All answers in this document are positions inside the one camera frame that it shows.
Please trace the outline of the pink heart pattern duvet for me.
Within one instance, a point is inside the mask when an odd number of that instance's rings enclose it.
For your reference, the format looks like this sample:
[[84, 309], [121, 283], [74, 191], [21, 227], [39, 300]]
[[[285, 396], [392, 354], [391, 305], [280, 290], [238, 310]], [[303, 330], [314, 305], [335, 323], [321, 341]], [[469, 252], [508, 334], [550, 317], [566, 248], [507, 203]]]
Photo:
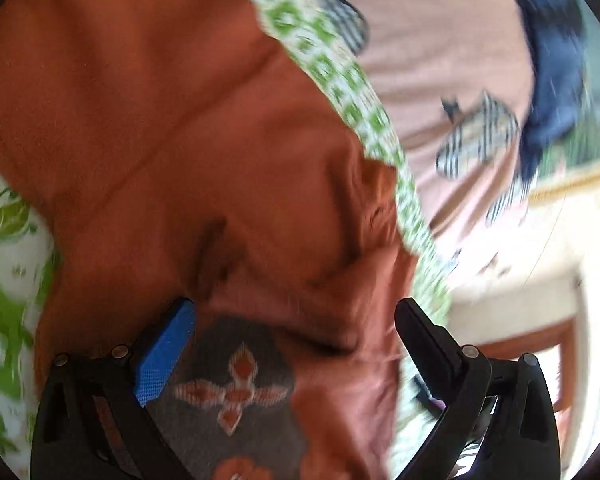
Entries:
[[432, 235], [458, 244], [512, 183], [534, 84], [517, 0], [346, 0], [358, 59], [404, 149]]

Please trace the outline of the navy blue patterned cloth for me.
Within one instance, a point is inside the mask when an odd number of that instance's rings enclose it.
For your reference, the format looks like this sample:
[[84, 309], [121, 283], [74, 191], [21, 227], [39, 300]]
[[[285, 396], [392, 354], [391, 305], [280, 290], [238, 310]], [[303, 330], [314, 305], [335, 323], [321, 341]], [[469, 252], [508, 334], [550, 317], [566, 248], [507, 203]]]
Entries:
[[519, 145], [519, 174], [534, 179], [544, 152], [576, 124], [583, 92], [585, 32], [577, 0], [517, 0], [534, 89]]

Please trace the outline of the green patterned bed quilt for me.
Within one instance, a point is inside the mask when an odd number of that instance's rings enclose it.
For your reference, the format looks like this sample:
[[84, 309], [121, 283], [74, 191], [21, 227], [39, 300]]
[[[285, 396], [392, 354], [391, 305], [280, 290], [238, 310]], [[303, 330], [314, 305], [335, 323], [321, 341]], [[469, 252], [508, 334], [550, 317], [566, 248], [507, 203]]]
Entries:
[[[0, 0], [0, 7], [6, 0]], [[416, 266], [409, 294], [434, 318], [448, 302], [434, 243], [420, 213], [415, 187], [389, 117], [358, 61], [337, 36], [316, 0], [248, 0], [260, 29], [316, 84], [355, 133], [365, 157], [396, 172], [396, 225]], [[9, 477], [30, 478], [33, 425], [38, 407], [34, 374], [36, 330], [61, 263], [44, 218], [0, 173], [0, 465]], [[396, 423], [387, 455], [389, 478], [412, 454], [420, 417], [406, 392], [413, 367], [401, 344]]]

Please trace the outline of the orange knit sweater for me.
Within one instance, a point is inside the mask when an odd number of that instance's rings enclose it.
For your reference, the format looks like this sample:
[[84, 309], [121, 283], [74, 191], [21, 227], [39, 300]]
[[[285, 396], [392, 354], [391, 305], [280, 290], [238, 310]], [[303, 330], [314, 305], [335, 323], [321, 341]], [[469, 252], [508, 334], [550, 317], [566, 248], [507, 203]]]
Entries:
[[416, 266], [396, 172], [250, 1], [6, 0], [0, 173], [61, 256], [38, 384], [187, 297], [151, 411], [194, 477], [385, 478]]

